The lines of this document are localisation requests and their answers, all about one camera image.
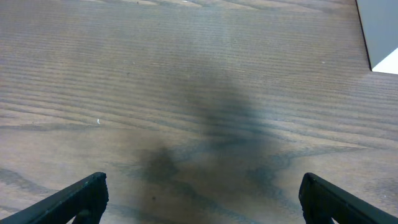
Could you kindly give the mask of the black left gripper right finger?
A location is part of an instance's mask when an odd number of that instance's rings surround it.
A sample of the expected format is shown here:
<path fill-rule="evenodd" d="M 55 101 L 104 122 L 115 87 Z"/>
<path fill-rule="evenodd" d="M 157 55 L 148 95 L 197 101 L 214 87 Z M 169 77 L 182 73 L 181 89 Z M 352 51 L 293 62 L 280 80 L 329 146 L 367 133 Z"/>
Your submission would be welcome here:
<path fill-rule="evenodd" d="M 306 224 L 397 224 L 397 217 L 307 172 L 298 198 Z"/>

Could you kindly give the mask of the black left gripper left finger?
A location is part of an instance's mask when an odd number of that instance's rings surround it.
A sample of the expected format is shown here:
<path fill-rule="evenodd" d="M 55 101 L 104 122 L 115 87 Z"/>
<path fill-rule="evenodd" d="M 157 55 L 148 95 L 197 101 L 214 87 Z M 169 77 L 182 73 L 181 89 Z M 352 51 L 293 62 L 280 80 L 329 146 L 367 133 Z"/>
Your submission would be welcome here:
<path fill-rule="evenodd" d="M 1 220 L 2 224 L 99 224 L 109 201 L 106 174 L 94 174 Z"/>

